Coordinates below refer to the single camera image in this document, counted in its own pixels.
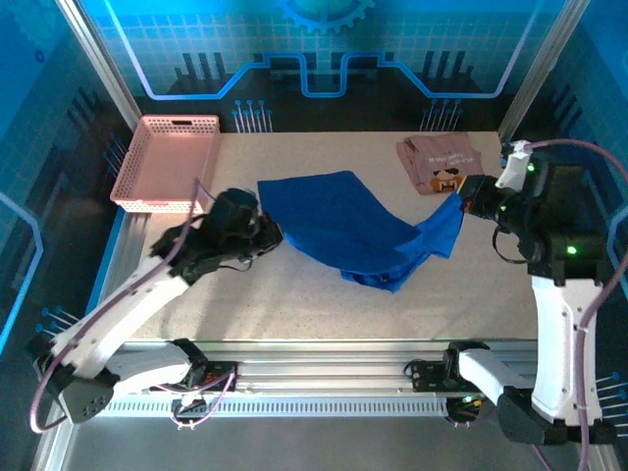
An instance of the aluminum frame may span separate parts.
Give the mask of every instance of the aluminum frame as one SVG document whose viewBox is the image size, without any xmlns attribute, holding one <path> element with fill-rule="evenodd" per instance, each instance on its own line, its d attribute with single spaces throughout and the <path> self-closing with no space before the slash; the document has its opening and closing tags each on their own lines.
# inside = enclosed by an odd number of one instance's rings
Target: aluminum frame
<svg viewBox="0 0 628 471">
<path fill-rule="evenodd" d="M 590 2 L 567 0 L 562 7 L 499 125 L 501 141 L 510 141 L 514 136 Z"/>
<path fill-rule="evenodd" d="M 118 71 L 111 55 L 104 46 L 96 28 L 79 0 L 55 0 L 66 17 L 80 47 L 111 95 L 123 119 L 134 131 L 141 112 L 133 99 L 127 84 Z"/>
<path fill-rule="evenodd" d="M 159 341 L 130 341 L 126 352 L 160 346 Z M 519 374 L 534 378 L 536 342 L 532 340 L 488 341 L 499 359 Z M 339 340 L 339 341 L 204 341 L 199 347 L 214 360 L 238 361 L 239 374 L 235 392 L 227 397 L 225 417 L 330 417 L 342 410 L 314 410 L 310 404 L 330 404 L 346 409 L 347 416 L 387 417 L 441 416 L 439 404 L 445 397 L 467 393 L 415 393 L 402 370 L 414 358 L 438 360 L 448 341 L 432 340 Z M 103 416 L 165 417 L 169 396 L 156 393 L 121 399 Z M 282 405 L 300 407 L 281 409 Z M 413 411 L 408 407 L 416 404 Z M 48 420 L 58 417 L 53 407 Z M 71 448 L 75 428 L 64 423 L 43 437 L 31 470 L 61 471 L 66 452 Z M 613 446 L 592 446 L 590 466 L 593 471 L 621 469 Z"/>
</svg>

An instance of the pink basket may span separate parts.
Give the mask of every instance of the pink basket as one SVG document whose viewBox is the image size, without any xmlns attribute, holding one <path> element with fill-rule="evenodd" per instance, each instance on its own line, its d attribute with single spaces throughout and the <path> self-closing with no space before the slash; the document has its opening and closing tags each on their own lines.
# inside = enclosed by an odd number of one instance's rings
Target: pink basket
<svg viewBox="0 0 628 471">
<path fill-rule="evenodd" d="M 217 116 L 143 116 L 111 200 L 130 213 L 187 213 L 194 179 L 209 189 L 218 158 Z M 194 213 L 209 209 L 199 194 Z"/>
</svg>

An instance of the beige table surface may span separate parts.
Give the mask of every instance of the beige table surface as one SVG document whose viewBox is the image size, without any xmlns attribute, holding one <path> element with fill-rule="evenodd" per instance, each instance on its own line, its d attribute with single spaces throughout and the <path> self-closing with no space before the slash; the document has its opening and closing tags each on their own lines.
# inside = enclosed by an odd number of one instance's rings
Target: beige table surface
<svg viewBox="0 0 628 471">
<path fill-rule="evenodd" d="M 260 180 L 350 170 L 397 217 L 414 225 L 444 201 L 421 196 L 394 149 L 411 132 L 226 134 L 217 194 L 256 190 Z M 499 173 L 494 132 L 470 133 L 486 173 Z M 144 251 L 181 215 L 150 219 Z M 392 294 L 344 281 L 284 242 L 247 273 L 206 275 L 173 300 L 136 339 L 535 339 L 536 307 L 525 267 L 508 265 L 491 247 L 495 224 L 466 217 L 449 260 L 431 257 Z M 514 241 L 499 243 L 515 257 Z"/>
</svg>

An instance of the blue t-shirt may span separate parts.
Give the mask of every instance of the blue t-shirt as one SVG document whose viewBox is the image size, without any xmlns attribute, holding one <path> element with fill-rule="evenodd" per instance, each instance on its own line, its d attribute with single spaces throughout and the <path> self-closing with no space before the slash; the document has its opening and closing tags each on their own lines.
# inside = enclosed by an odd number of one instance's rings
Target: blue t-shirt
<svg viewBox="0 0 628 471">
<path fill-rule="evenodd" d="M 349 171 L 259 182 L 258 189 L 262 210 L 292 246 L 346 280 L 392 292 L 430 255 L 448 258 L 462 224 L 457 193 L 410 226 Z"/>
</svg>

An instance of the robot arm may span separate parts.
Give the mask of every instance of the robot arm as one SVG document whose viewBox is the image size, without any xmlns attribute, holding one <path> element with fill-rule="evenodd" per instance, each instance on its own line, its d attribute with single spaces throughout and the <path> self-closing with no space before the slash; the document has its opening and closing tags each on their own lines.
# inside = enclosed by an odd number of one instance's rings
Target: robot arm
<svg viewBox="0 0 628 471">
<path fill-rule="evenodd" d="M 549 156 L 531 158 L 525 144 L 514 144 L 499 179 L 469 177 L 459 195 L 467 213 L 519 238 L 537 301 L 536 383 L 528 384 L 483 348 L 459 352 L 458 374 L 497 406 L 510 439 L 535 445 L 579 442 L 575 338 L 585 309 L 602 290 L 603 240 L 576 221 L 571 195 L 579 190 L 584 169 Z M 592 443 L 607 443 L 614 434 L 602 422 L 597 397 L 595 326 L 594 318 L 584 350 L 588 425 Z"/>
<path fill-rule="evenodd" d="M 127 281 L 94 311 L 52 340 L 38 336 L 26 347 L 35 369 L 43 375 L 55 357 L 68 345 L 74 346 L 46 387 L 73 423 L 96 415 L 114 394 L 164 384 L 191 388 L 204 381 L 208 360 L 189 340 L 174 340 L 155 350 L 117 354 L 142 324 L 200 277 L 230 260 L 249 267 L 254 258 L 273 250 L 283 239 L 279 227 L 267 215 L 259 214 L 255 196 L 239 189 L 221 193 L 209 214 L 195 218 L 198 221 L 200 225 L 190 228 L 168 267 L 104 312 L 81 339 L 75 340 L 77 332 L 101 306 L 166 259 L 183 225 L 168 229 Z"/>
</svg>

